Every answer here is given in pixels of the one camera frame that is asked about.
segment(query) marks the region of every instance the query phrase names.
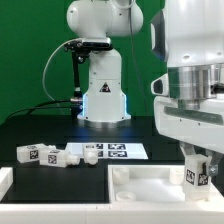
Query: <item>table surface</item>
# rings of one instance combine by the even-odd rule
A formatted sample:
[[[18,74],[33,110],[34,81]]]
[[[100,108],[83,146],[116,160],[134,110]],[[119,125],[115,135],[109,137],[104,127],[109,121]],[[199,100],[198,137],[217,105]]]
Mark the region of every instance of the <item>table surface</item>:
[[[21,115],[3,123],[0,136],[0,167],[14,171],[14,183],[1,203],[109,203],[109,164],[184,164],[178,141],[159,135],[153,117],[133,117],[126,127],[95,129],[78,125],[70,116]],[[149,159],[100,159],[95,166],[81,159],[78,166],[67,168],[20,164],[16,159],[17,146],[44,143],[63,149],[68,142],[142,143]],[[221,193],[222,170],[213,179]]]

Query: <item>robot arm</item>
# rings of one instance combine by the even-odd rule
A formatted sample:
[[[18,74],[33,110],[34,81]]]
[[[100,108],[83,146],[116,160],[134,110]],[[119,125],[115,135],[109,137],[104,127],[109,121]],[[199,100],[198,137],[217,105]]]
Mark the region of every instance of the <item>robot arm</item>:
[[[223,0],[166,0],[151,23],[153,52],[167,61],[167,74],[151,85],[159,95],[156,126],[180,141],[185,193],[194,199],[206,197],[224,154],[224,97],[214,88],[224,63],[223,7]],[[207,156],[197,155],[194,145]]]
[[[143,24],[140,8],[135,0],[79,0],[70,5],[67,21],[79,36],[67,46],[76,62],[90,59],[89,89],[78,122],[98,128],[126,125],[131,116],[121,90],[121,56],[108,37],[137,33]]]
[[[140,8],[132,0],[79,0],[74,1],[67,12],[71,30],[79,37],[105,38],[129,36],[129,9],[132,11],[132,30],[137,33],[143,23]]]

